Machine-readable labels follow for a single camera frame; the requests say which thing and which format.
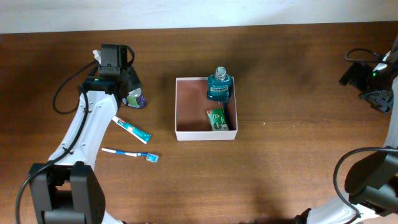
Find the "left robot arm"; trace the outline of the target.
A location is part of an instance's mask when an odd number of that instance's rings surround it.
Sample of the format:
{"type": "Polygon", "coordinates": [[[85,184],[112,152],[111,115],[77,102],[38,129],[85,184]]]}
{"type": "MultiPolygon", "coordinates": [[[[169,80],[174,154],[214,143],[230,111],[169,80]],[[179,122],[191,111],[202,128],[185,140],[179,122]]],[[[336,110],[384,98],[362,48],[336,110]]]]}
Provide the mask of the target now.
{"type": "Polygon", "coordinates": [[[22,185],[30,188],[38,223],[119,223],[106,211],[94,169],[108,125],[142,86],[134,57],[128,45],[103,44],[90,63],[64,139],[46,163],[32,165],[22,185]]]}

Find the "teal mouthwash bottle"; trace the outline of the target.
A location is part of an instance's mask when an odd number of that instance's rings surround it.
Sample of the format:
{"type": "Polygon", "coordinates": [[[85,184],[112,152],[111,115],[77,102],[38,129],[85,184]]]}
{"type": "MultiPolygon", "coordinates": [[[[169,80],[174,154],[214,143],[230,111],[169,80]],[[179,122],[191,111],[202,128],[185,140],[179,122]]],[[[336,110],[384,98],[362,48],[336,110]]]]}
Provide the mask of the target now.
{"type": "Polygon", "coordinates": [[[215,73],[207,78],[207,98],[212,101],[228,101],[233,78],[224,67],[217,67],[215,73]]]}

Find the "blue disposable razor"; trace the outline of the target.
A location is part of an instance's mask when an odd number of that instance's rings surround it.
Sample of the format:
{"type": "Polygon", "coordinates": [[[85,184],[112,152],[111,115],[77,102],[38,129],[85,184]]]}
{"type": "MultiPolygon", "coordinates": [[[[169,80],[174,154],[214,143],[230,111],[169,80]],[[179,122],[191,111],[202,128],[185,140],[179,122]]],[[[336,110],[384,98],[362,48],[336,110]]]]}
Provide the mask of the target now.
{"type": "Polygon", "coordinates": [[[228,125],[228,129],[230,131],[232,131],[233,130],[233,124],[231,122],[231,117],[230,117],[230,113],[229,113],[229,109],[228,109],[229,102],[228,101],[219,101],[218,103],[223,106],[224,117],[225,117],[225,120],[226,120],[226,124],[228,125]]]}

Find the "purple foam soap pump bottle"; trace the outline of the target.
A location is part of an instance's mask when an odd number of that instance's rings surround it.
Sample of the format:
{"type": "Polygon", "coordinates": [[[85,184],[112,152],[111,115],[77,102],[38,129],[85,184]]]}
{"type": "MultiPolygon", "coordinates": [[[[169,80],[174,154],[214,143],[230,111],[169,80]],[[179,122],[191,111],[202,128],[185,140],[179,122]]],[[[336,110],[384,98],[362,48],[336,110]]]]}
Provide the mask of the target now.
{"type": "Polygon", "coordinates": [[[128,96],[126,98],[123,98],[123,103],[126,106],[137,109],[145,108],[147,105],[141,88],[136,88],[135,90],[130,91],[128,96]]]}

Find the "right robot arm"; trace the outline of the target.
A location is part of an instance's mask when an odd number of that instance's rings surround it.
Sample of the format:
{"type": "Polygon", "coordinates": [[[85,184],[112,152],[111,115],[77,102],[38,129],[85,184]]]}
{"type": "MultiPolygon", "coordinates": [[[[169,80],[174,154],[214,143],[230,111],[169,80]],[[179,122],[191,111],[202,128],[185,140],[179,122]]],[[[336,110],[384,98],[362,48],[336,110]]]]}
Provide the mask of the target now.
{"type": "Polygon", "coordinates": [[[356,60],[340,78],[340,85],[350,84],[360,91],[359,98],[384,114],[390,113],[389,130],[381,147],[363,147],[343,155],[333,171],[336,197],[318,208],[308,208],[292,223],[360,223],[364,220],[397,213],[397,44],[384,55],[356,60]],[[338,187],[342,163],[354,154],[368,152],[349,170],[345,188],[338,187]]]}

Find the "pink white box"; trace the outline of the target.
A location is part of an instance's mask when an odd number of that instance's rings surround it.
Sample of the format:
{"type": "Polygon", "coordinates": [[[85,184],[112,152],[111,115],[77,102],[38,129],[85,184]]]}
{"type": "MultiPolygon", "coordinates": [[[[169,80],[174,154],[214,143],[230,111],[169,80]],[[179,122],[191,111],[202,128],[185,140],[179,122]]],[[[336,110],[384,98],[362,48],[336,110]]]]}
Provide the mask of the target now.
{"type": "Polygon", "coordinates": [[[228,103],[229,125],[227,131],[212,131],[207,111],[221,108],[216,101],[208,100],[206,77],[184,77],[175,81],[175,134],[179,141],[234,140],[238,133],[238,118],[234,87],[228,103]]]}

